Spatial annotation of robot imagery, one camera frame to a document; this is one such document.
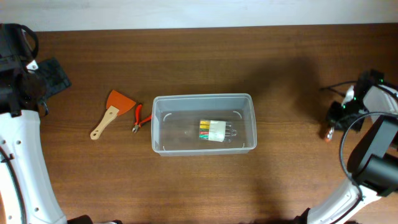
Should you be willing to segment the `orange socket bit rail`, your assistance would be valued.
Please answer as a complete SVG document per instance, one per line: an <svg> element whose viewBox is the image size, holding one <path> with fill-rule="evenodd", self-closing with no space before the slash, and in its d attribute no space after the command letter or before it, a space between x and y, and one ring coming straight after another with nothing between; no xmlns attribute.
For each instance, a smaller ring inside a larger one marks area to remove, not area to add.
<svg viewBox="0 0 398 224"><path fill-rule="evenodd" d="M335 131L334 127L331 127L331 126L326 129L325 137L324 137L324 140L326 142L330 142L333 139L334 131Z"/></svg>

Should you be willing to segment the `orange scraper wooden handle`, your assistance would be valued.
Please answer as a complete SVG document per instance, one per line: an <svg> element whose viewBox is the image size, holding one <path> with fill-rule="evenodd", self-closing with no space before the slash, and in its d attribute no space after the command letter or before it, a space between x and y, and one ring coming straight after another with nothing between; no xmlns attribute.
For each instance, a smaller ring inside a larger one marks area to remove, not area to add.
<svg viewBox="0 0 398 224"><path fill-rule="evenodd" d="M90 133L91 140L100 138L104 129L118 116L127 113L136 105L136 102L116 90L112 90L106 102L106 111L97 127Z"/></svg>

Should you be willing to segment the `red handled pliers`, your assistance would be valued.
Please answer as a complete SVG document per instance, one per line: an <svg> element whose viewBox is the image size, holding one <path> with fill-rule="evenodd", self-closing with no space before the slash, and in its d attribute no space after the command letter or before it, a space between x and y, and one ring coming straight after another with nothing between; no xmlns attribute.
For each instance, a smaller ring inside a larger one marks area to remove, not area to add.
<svg viewBox="0 0 398 224"><path fill-rule="evenodd" d="M152 120L152 115L147 116L146 118L141 118L142 104L138 104L135 110L135 123L132 128L133 133L137 133L137 131L146 123Z"/></svg>

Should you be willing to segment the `clear plastic container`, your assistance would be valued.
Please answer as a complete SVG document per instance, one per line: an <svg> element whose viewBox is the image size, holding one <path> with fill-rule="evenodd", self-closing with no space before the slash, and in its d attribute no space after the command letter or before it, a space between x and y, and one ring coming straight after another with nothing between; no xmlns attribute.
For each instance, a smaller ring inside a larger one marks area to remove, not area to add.
<svg viewBox="0 0 398 224"><path fill-rule="evenodd" d="M245 154L257 146L252 98L247 93L158 96L151 137L160 156Z"/></svg>

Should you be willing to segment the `clear case coloured bits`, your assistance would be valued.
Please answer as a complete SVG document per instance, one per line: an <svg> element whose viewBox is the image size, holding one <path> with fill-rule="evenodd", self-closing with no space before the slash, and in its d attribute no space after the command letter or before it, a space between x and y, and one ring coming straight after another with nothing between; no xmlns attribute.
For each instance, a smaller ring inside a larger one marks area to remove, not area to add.
<svg viewBox="0 0 398 224"><path fill-rule="evenodd" d="M237 135L232 122L202 119L199 122L199 138L214 142L231 142Z"/></svg>

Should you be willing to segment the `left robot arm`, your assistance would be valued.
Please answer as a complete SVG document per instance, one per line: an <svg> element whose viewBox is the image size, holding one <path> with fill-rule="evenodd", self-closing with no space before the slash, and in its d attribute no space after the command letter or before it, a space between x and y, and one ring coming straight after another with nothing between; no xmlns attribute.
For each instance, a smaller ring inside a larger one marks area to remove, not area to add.
<svg viewBox="0 0 398 224"><path fill-rule="evenodd" d="M1 24L1 202L6 223L66 223L40 140L46 101L70 87L55 58L36 62L39 40L20 24Z"/></svg>

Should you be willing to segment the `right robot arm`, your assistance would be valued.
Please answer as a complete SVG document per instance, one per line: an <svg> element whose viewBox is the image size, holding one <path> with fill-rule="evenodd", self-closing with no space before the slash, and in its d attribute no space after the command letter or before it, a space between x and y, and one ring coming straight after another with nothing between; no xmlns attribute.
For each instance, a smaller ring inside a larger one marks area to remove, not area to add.
<svg viewBox="0 0 398 224"><path fill-rule="evenodd" d="M397 86L373 69L348 84L343 101L333 102L326 114L325 133L329 141L335 131L343 132L339 161L346 178L322 204L307 208L294 223L350 223L365 206L397 192L397 157L387 152L397 148ZM373 124L345 161L348 133L359 132L366 118Z"/></svg>

